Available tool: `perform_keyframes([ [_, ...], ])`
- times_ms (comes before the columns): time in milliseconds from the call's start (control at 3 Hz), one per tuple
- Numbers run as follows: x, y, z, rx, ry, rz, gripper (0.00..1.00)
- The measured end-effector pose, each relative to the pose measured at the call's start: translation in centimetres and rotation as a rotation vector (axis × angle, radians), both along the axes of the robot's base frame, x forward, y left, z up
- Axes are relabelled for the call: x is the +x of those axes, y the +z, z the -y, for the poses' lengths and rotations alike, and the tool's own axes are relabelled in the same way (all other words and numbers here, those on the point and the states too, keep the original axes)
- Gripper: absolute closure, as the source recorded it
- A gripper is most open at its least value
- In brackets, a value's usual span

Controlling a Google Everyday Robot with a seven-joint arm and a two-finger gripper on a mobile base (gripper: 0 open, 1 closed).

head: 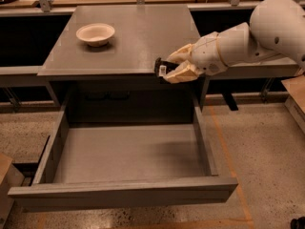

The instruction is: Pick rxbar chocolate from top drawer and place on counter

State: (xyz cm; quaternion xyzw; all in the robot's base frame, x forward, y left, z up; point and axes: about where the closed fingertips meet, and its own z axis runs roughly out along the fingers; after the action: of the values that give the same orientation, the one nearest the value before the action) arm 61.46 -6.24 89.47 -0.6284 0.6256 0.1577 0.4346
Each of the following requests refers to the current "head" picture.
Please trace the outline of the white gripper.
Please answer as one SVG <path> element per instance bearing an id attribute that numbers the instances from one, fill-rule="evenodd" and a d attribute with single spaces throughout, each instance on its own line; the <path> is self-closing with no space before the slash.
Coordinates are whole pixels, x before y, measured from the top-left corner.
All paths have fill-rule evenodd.
<path id="1" fill-rule="evenodd" d="M 228 66 L 218 50 L 217 37 L 218 33 L 212 32 L 201 37 L 196 43 L 187 44 L 170 54 L 167 61 L 179 65 L 167 73 L 164 79 L 175 84 L 196 80 L 203 73 L 216 75 L 225 72 Z"/>

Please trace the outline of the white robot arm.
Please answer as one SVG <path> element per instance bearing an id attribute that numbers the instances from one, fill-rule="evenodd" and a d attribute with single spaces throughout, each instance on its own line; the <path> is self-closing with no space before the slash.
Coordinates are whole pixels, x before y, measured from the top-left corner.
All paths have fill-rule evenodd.
<path id="1" fill-rule="evenodd" d="M 212 32 L 169 55 L 167 60 L 177 67 L 163 78 L 172 84 L 189 82 L 239 63 L 284 56 L 305 66 L 305 10 L 293 0 L 264 0 L 249 23 Z"/>

